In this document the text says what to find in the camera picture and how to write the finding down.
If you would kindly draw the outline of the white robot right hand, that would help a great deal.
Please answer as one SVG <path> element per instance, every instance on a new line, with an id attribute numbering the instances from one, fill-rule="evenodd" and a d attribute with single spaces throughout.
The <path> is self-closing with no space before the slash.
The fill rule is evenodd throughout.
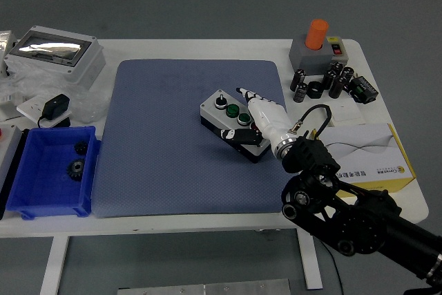
<path id="1" fill-rule="evenodd" d="M 289 132 L 291 120 L 282 105 L 245 88 L 236 90 L 246 99 L 249 113 L 258 129 L 215 128 L 213 132 L 218 137 L 227 142 L 246 145 L 258 145 L 263 140 L 269 140 L 273 149 L 283 141 L 296 137 Z"/>

